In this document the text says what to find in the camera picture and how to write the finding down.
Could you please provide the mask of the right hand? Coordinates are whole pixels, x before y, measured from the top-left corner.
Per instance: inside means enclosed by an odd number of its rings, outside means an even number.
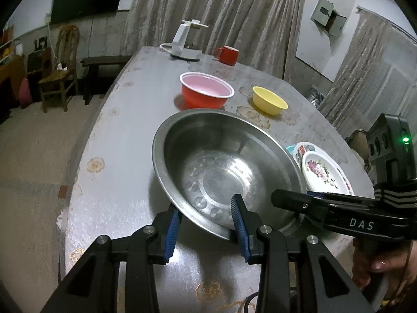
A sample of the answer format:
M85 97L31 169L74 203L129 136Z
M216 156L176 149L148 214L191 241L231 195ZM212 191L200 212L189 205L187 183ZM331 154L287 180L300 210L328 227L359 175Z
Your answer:
M377 273L389 278L387 297L399 295L416 281L416 241L410 247L380 256L368 256L357 239L353 246L352 280L359 289L368 286L371 276Z

